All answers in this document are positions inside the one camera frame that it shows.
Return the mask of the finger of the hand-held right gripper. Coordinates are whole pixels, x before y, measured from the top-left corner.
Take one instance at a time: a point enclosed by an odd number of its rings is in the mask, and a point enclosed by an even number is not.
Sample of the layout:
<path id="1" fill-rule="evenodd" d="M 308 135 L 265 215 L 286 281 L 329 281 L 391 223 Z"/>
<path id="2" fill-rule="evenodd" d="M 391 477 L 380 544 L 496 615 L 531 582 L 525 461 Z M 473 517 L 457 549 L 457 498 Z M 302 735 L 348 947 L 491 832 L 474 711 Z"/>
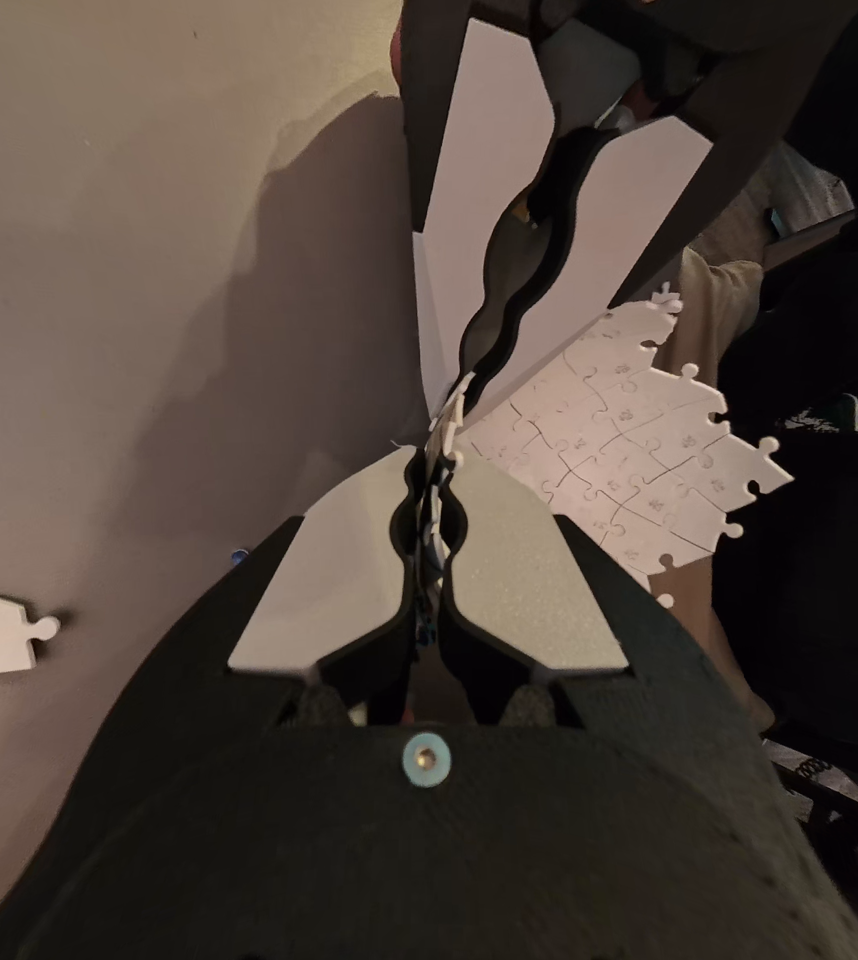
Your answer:
<path id="1" fill-rule="evenodd" d="M 531 44 L 468 23 L 422 229 L 412 232 L 420 372 L 434 419 L 452 388 L 496 358 L 510 299 L 547 235 L 513 210 L 537 179 L 555 114 Z"/>
<path id="2" fill-rule="evenodd" d="M 603 315 L 711 149 L 676 116 L 603 146 L 579 188 L 560 266 L 523 313 L 512 353 L 467 406 L 469 416 L 489 414 Z"/>

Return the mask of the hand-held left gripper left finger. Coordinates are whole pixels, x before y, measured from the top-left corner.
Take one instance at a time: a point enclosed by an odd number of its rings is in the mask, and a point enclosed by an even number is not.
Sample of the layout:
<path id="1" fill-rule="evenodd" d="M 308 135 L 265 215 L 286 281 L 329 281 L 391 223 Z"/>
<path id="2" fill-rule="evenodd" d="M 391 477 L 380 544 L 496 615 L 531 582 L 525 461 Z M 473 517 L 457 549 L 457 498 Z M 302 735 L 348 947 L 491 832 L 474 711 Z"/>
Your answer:
<path id="1" fill-rule="evenodd" d="M 419 449 L 402 446 L 299 518 L 228 657 L 233 674 L 327 686 L 371 725 L 407 709 L 417 626 Z"/>

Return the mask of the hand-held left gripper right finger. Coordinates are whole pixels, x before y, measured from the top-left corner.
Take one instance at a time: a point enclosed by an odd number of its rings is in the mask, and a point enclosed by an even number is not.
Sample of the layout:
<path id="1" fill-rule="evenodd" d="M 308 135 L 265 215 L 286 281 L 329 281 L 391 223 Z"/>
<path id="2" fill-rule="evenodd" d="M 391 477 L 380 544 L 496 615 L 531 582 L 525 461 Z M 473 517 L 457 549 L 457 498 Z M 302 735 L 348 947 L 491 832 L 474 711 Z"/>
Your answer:
<path id="1" fill-rule="evenodd" d="M 537 683 L 624 674 L 627 656 L 548 505 L 476 453 L 440 491 L 449 548 L 439 648 L 474 719 L 497 725 Z"/>

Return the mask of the colourful puzzle ball shell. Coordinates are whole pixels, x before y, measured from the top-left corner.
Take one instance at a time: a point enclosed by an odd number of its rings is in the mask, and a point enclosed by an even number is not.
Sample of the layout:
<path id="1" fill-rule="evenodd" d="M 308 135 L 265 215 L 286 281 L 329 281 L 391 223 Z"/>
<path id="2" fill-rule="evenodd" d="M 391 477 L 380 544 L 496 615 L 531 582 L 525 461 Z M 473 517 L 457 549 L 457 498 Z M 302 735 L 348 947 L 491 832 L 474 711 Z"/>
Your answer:
<path id="1" fill-rule="evenodd" d="M 728 515 L 792 482 L 771 459 L 775 438 L 754 446 L 730 431 L 723 394 L 652 366 L 677 315 L 629 302 L 597 318 L 508 399 L 469 426 L 473 376 L 432 420 L 428 450 L 460 464 L 476 453 L 574 522 L 644 590 L 651 577 L 711 557 L 742 527 Z"/>

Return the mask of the person's dark clothing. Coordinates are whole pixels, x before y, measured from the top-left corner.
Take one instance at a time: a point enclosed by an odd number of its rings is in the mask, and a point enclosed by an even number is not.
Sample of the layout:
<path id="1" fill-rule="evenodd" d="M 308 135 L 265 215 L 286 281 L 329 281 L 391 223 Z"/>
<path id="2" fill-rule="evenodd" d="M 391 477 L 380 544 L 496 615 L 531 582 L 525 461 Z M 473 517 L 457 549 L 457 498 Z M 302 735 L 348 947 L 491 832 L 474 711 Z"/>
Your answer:
<path id="1" fill-rule="evenodd" d="M 713 604 L 779 718 L 858 744 L 858 251 L 796 276 L 723 356 L 734 431 L 793 480 L 738 514 Z"/>

